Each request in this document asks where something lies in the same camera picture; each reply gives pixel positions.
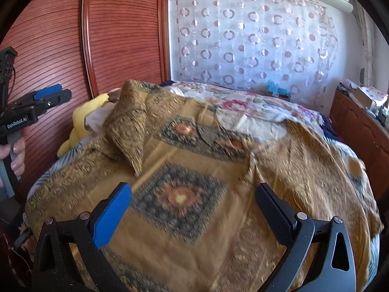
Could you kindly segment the person's left hand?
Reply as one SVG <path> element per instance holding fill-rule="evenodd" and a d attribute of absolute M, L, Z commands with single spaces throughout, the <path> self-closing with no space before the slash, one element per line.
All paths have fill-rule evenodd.
<path fill-rule="evenodd" d="M 24 160 L 26 155 L 26 137 L 28 134 L 29 128 L 26 127 L 22 130 L 20 139 L 15 142 L 13 147 L 10 147 L 9 144 L 0 146 L 1 160 L 4 160 L 10 154 L 10 151 L 16 155 L 15 159 L 10 164 L 10 167 L 16 176 L 21 176 L 25 170 Z"/>

